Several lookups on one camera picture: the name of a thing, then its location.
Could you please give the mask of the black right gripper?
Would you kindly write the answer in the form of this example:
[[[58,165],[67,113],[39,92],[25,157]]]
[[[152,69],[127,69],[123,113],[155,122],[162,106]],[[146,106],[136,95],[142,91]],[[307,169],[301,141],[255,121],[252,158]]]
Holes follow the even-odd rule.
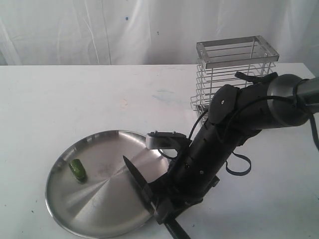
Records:
[[[204,124],[168,173],[143,187],[147,199],[154,199],[154,217],[158,224],[168,218],[175,219],[202,202],[229,157],[225,130],[225,125]]]

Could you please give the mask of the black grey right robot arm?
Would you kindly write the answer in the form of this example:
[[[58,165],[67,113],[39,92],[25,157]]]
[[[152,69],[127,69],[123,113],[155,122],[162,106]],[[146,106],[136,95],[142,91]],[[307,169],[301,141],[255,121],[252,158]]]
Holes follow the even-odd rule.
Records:
[[[158,223],[168,223],[202,202],[219,182],[217,173],[227,166],[229,156],[262,130],[309,122],[318,143],[314,119],[319,111],[318,79],[277,73],[252,77],[241,72],[236,77],[248,81],[249,86],[222,86],[204,112],[206,120],[195,136],[156,131],[147,135],[147,148],[177,152],[164,175],[141,184],[143,199],[153,208]]]

